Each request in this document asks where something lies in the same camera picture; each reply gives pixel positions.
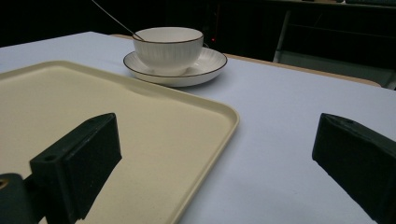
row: white saucer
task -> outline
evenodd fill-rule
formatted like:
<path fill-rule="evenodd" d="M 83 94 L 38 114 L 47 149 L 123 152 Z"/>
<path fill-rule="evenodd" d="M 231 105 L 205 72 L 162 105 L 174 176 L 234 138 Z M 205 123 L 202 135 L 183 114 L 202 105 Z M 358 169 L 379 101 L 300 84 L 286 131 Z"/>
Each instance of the white saucer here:
<path fill-rule="evenodd" d="M 198 60 L 177 77 L 154 75 L 154 71 L 145 66 L 135 52 L 127 54 L 123 62 L 139 79 L 167 87 L 185 87 L 207 82 L 218 76 L 227 63 L 227 57 L 213 49 L 203 48 Z"/>

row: bowl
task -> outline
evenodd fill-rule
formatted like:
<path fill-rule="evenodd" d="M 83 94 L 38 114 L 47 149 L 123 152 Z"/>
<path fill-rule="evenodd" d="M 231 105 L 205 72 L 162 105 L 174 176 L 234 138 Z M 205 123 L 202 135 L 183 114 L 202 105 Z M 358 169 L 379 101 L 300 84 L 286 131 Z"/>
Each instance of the bowl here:
<path fill-rule="evenodd" d="M 184 27 L 156 27 L 134 35 L 134 50 L 140 61 L 157 76 L 173 77 L 184 74 L 200 56 L 204 35 Z"/>

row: spoon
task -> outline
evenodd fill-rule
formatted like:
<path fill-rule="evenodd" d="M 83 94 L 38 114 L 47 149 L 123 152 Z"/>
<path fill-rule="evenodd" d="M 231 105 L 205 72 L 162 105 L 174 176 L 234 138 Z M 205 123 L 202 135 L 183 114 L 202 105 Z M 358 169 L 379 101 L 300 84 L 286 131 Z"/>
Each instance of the spoon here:
<path fill-rule="evenodd" d="M 95 1 L 93 1 L 100 9 L 102 9 L 109 17 L 111 17 L 111 19 L 113 19 L 114 21 L 116 21 L 119 25 L 121 25 L 123 28 L 125 28 L 127 31 L 129 31 L 129 33 L 132 34 L 132 38 L 134 38 L 135 36 L 138 37 L 138 39 L 143 40 L 144 39 L 142 37 L 140 37 L 139 35 L 135 34 L 134 32 L 132 32 L 130 29 L 128 29 L 126 26 L 124 26 L 122 23 L 120 23 L 119 21 L 116 20 L 116 18 L 114 18 L 113 16 L 110 15 L 110 13 L 106 12 L 104 8 L 102 8 L 101 6 L 99 6 L 99 4 L 97 4 Z"/>

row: table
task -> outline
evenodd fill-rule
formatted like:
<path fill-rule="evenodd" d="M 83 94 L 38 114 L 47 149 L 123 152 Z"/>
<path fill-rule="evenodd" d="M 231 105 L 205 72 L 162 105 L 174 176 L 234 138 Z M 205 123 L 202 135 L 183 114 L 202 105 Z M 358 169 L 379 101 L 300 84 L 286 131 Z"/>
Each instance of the table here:
<path fill-rule="evenodd" d="M 129 39 L 68 35 L 1 48 L 0 72 L 67 60 L 133 77 L 122 63 L 133 50 Z M 311 153 L 321 113 L 396 140 L 396 91 L 233 58 L 215 79 L 177 89 L 230 105 L 241 119 L 180 223 L 374 223 Z"/>

